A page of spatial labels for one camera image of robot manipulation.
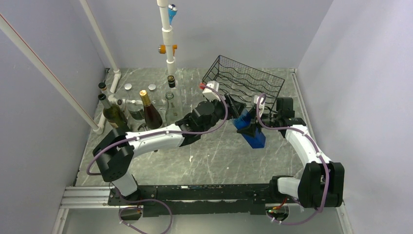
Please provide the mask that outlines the clear bottle dark label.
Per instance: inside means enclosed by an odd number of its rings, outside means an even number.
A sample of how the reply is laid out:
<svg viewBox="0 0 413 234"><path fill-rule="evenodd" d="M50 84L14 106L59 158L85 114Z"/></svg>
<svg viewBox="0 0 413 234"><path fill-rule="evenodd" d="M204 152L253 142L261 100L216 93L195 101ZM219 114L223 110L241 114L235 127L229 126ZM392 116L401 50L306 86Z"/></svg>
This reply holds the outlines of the clear bottle dark label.
<svg viewBox="0 0 413 234"><path fill-rule="evenodd" d="M165 117L165 112L166 112L166 101L162 98L162 93L159 91L157 86L155 84L150 84L148 86L149 90L149 97L152 101L152 104L154 107L158 110L160 113L161 117Z"/></svg>

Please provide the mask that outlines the blue square glass bottle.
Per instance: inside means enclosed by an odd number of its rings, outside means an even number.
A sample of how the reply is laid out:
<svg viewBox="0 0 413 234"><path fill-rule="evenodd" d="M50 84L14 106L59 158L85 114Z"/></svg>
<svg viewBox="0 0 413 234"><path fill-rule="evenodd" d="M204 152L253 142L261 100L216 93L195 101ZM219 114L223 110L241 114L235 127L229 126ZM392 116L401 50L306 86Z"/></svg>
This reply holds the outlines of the blue square glass bottle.
<svg viewBox="0 0 413 234"><path fill-rule="evenodd" d="M237 119L232 120L237 129L252 149L265 147L266 137L261 128L257 125L255 117L247 109L243 109Z"/></svg>

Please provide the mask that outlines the clear square bottle black cap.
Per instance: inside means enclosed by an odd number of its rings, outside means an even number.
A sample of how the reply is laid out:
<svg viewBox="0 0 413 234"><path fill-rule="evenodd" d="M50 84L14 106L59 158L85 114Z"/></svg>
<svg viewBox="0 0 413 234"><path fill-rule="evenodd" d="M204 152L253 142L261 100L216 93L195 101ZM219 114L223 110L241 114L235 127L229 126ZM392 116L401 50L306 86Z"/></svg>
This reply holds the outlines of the clear square bottle black cap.
<svg viewBox="0 0 413 234"><path fill-rule="evenodd" d="M176 100L176 106L178 107L178 110L180 112L183 111L183 105L182 105L182 90L181 87L178 85L175 77L173 75L168 75L167 76L167 82L168 82L168 91L172 92L174 94L174 99Z"/></svg>

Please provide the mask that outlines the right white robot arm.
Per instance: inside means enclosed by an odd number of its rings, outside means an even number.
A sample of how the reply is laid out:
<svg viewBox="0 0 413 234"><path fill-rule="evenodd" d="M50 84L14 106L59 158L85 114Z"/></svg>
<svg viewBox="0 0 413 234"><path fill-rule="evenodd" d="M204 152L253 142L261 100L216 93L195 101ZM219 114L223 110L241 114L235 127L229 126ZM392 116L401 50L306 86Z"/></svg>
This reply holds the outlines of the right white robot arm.
<svg viewBox="0 0 413 234"><path fill-rule="evenodd" d="M251 110L244 109L232 122L253 148L263 148L266 138L263 128L276 129L296 151L303 164L300 179L287 175L276 175L269 182L268 195L274 202L287 196L298 200L304 208L321 210L323 207L339 207L343 202L344 167L327 157L309 135L309 130L300 117L295 116L293 99L276 99L276 113L257 117L256 108L263 102L254 97Z"/></svg>

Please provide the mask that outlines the dark gold-foil wine bottle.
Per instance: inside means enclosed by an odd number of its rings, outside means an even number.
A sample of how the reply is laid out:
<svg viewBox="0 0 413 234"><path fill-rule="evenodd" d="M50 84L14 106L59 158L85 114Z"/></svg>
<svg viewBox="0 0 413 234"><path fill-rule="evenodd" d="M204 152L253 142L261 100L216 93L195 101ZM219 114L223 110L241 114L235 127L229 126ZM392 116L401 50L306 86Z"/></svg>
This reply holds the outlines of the dark gold-foil wine bottle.
<svg viewBox="0 0 413 234"><path fill-rule="evenodd" d="M143 102L143 110L147 127L152 130L161 128L163 125L162 117L151 102L148 92L146 90L141 90L139 95Z"/></svg>

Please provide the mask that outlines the clear bottle silver cap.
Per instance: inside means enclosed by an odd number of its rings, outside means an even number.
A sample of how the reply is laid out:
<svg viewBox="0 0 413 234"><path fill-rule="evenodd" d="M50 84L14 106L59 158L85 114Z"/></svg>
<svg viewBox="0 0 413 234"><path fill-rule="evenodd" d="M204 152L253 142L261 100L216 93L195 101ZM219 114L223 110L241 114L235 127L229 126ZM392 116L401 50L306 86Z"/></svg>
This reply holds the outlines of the clear bottle silver cap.
<svg viewBox="0 0 413 234"><path fill-rule="evenodd" d="M126 107L131 117L135 120L143 120L145 118L145 114L143 111L143 103L138 96L138 92L130 83L126 83L124 85L124 89L128 95L128 98L126 100Z"/></svg>

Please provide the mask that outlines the clear slim bottle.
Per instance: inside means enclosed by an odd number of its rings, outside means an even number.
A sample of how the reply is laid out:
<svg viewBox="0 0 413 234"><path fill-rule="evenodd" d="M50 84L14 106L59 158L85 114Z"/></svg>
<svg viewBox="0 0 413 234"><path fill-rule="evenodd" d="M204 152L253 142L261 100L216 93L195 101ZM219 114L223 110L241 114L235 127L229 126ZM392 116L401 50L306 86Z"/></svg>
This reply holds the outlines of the clear slim bottle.
<svg viewBox="0 0 413 234"><path fill-rule="evenodd" d="M167 125L171 125L182 118L181 104L178 97L171 91L166 92L165 99L167 101L165 120Z"/></svg>

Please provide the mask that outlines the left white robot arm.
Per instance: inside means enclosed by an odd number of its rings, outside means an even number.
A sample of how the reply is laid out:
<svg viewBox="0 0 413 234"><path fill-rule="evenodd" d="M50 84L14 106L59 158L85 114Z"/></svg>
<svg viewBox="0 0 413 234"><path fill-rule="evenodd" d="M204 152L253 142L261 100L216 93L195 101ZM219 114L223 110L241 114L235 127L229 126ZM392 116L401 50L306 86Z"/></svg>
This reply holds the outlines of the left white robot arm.
<svg viewBox="0 0 413 234"><path fill-rule="evenodd" d="M160 149L190 145L203 134L216 131L217 122L238 118L245 107L245 103L226 94L223 101L200 102L182 119L164 128L145 132L113 129L93 150L99 168L98 175L118 189L125 203L135 204L140 198L140 191L135 178L129 172L131 161L135 157Z"/></svg>

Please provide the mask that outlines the dark green wine bottle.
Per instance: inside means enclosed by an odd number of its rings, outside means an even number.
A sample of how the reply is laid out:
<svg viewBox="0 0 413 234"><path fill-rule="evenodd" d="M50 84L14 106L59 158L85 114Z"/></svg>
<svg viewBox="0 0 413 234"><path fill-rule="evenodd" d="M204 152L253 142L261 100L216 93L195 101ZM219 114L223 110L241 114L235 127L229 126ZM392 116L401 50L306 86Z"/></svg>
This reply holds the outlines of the dark green wine bottle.
<svg viewBox="0 0 413 234"><path fill-rule="evenodd" d="M115 129L120 128L129 131L128 120L117 104L111 103L105 94L99 94L98 99L103 104L103 115L109 124Z"/></svg>

